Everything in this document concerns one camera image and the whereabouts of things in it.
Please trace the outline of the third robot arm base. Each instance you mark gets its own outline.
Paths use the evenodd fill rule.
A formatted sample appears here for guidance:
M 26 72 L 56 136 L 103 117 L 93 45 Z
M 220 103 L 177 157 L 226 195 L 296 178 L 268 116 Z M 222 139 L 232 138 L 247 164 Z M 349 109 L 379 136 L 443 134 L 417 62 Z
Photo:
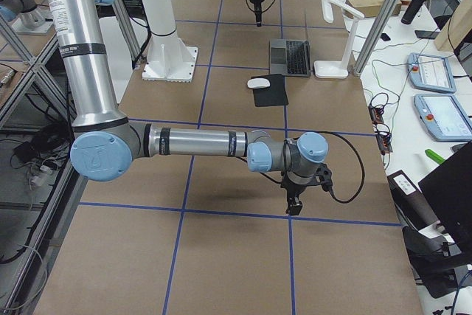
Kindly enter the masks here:
M 35 0 L 1 0 L 1 17 L 19 35 L 45 35 L 53 25 L 51 12 Z

